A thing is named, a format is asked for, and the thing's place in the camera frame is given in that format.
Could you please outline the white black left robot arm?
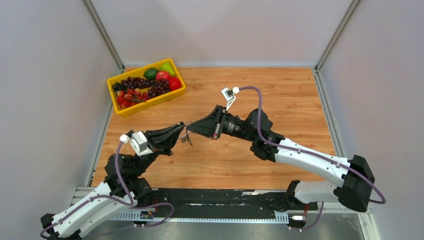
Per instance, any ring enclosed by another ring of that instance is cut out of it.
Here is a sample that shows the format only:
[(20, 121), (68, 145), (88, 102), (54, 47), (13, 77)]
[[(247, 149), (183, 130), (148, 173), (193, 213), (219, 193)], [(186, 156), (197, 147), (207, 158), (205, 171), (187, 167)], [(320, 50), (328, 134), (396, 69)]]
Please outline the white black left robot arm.
[(142, 174), (160, 155), (171, 156), (184, 122), (159, 130), (119, 137), (117, 150), (105, 167), (106, 177), (93, 191), (68, 209), (41, 217), (44, 240), (81, 240), (94, 228), (130, 208), (154, 208), (153, 190)]

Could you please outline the silver keyring with keys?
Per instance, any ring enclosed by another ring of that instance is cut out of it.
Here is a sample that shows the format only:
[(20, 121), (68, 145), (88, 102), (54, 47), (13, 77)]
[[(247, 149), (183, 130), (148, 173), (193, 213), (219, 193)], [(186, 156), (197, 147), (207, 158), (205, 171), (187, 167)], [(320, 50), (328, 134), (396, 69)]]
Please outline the silver keyring with keys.
[(184, 129), (184, 133), (180, 137), (180, 141), (183, 144), (188, 143), (190, 146), (193, 146), (193, 142), (192, 142), (191, 137), (190, 137), (190, 131), (187, 128)]

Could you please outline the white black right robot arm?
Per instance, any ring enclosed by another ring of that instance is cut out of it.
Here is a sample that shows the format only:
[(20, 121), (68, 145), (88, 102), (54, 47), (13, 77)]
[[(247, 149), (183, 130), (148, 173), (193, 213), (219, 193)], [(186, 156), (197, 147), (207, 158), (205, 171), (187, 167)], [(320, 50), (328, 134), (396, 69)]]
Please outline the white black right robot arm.
[(311, 202), (339, 202), (350, 210), (366, 212), (372, 202), (375, 177), (364, 157), (318, 152), (273, 132), (272, 126), (273, 122), (258, 108), (242, 120), (217, 105), (209, 115), (190, 123), (187, 130), (212, 140), (225, 134), (249, 141), (250, 150), (261, 160), (292, 165), (324, 178), (315, 182), (293, 180), (285, 195), (292, 209)]

